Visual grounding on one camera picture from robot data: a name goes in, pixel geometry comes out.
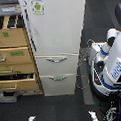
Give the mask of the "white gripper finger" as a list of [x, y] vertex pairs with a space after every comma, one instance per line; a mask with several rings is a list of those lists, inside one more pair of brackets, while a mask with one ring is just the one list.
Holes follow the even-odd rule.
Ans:
[[28, 121], [34, 121], [35, 119], [36, 119], [35, 116], [32, 116], [28, 118]]
[[90, 111], [88, 112], [91, 116], [91, 118], [93, 119], [92, 121], [99, 121], [98, 118], [96, 117], [96, 113], [94, 111]]

